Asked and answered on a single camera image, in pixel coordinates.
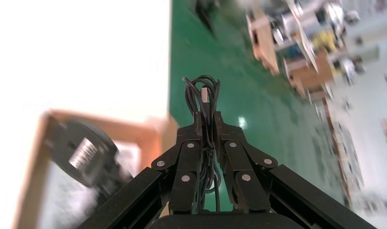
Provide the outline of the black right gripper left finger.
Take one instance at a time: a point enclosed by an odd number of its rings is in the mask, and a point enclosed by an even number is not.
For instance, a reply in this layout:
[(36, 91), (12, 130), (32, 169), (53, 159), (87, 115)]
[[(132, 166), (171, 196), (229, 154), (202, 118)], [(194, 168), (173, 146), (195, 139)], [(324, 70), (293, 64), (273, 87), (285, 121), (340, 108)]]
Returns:
[(193, 115), (193, 124), (179, 128), (176, 143), (152, 163), (162, 173), (161, 188), (169, 197), (170, 215), (191, 215), (200, 205), (200, 172), (203, 131), (199, 112)]

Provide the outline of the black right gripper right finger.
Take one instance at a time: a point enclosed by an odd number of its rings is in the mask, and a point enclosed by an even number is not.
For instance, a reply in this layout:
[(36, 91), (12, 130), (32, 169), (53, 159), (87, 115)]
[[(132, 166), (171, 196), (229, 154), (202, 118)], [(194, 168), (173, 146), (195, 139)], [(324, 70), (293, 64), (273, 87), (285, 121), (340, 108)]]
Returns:
[(233, 208), (244, 213), (268, 213), (271, 179), (278, 161), (248, 143), (241, 127), (224, 123), (214, 114), (216, 152)]

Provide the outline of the black cloth-covered left gripper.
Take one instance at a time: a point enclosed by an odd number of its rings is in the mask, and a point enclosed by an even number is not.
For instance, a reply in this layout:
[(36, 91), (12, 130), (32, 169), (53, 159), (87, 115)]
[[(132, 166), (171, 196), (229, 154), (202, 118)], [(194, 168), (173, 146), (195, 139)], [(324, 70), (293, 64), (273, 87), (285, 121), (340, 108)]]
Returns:
[(57, 124), (51, 136), (52, 161), (66, 174), (87, 187), (118, 180), (118, 148), (97, 126), (68, 120)]

